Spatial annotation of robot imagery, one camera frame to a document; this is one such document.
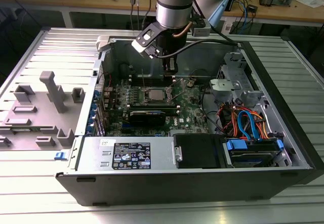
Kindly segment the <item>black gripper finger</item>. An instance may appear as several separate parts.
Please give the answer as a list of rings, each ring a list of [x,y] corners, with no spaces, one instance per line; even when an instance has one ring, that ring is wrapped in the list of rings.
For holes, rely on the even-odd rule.
[[[173,76],[178,72],[178,65],[176,58],[162,59],[164,76]]]

